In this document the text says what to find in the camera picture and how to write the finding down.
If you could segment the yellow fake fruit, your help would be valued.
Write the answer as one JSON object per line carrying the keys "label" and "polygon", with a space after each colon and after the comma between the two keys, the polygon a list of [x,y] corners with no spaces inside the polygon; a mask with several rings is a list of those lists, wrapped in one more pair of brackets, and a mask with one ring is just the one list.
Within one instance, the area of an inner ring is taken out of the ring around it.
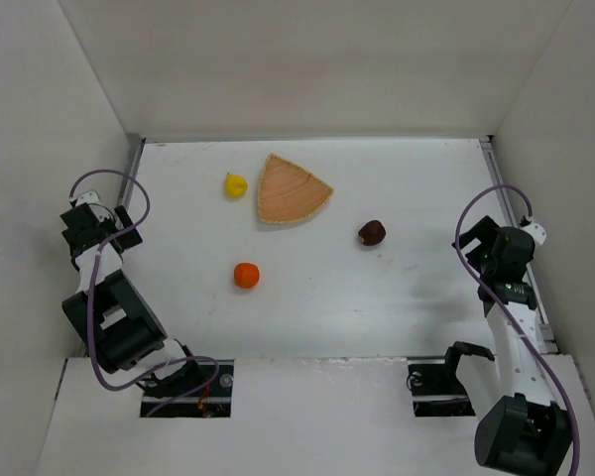
{"label": "yellow fake fruit", "polygon": [[225,178],[225,194],[230,199],[242,197],[248,189],[247,181],[238,175],[227,174]]}

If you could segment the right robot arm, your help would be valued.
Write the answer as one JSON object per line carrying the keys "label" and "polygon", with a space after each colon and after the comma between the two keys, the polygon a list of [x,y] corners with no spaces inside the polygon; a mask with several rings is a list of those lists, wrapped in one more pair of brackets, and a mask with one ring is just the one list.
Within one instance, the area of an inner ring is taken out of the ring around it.
{"label": "right robot arm", "polygon": [[537,224],[501,226],[480,219],[454,247],[470,246],[465,261],[480,284],[477,295],[494,349],[457,341],[445,372],[465,389],[478,418],[479,465],[512,475],[554,475],[571,445],[571,419],[556,400],[539,361],[538,311],[527,265],[546,234]]}

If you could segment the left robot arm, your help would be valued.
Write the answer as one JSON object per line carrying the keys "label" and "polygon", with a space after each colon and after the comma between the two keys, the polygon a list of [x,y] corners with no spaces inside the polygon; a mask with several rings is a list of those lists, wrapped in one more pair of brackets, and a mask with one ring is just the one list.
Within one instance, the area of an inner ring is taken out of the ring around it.
{"label": "left robot arm", "polygon": [[143,243],[137,230],[113,238],[102,251],[108,237],[133,224],[122,205],[109,209],[96,193],[70,203],[71,209],[60,216],[73,266],[79,273],[77,291],[65,299],[61,308],[79,337],[87,343],[87,302],[90,279],[95,275],[92,323],[94,348],[100,369],[108,374],[130,371],[138,366],[152,368],[170,363],[146,375],[136,385],[147,397],[167,399],[192,389],[207,391],[205,384],[215,370],[209,362],[198,363],[188,347],[169,339],[137,289],[124,274],[123,253]]}

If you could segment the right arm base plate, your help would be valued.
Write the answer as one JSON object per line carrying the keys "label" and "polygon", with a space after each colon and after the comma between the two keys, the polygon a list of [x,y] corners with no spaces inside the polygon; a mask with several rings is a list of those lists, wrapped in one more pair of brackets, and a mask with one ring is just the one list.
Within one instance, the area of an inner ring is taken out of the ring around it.
{"label": "right arm base plate", "polygon": [[474,417],[464,387],[447,377],[442,363],[413,362],[406,379],[416,417]]}

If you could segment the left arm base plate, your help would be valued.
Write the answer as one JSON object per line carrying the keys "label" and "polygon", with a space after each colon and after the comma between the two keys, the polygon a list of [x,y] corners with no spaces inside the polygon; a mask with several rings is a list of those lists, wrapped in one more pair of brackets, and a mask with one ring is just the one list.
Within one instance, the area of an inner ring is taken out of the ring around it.
{"label": "left arm base plate", "polygon": [[187,362],[166,377],[152,374],[139,384],[140,417],[230,417],[234,362]]}

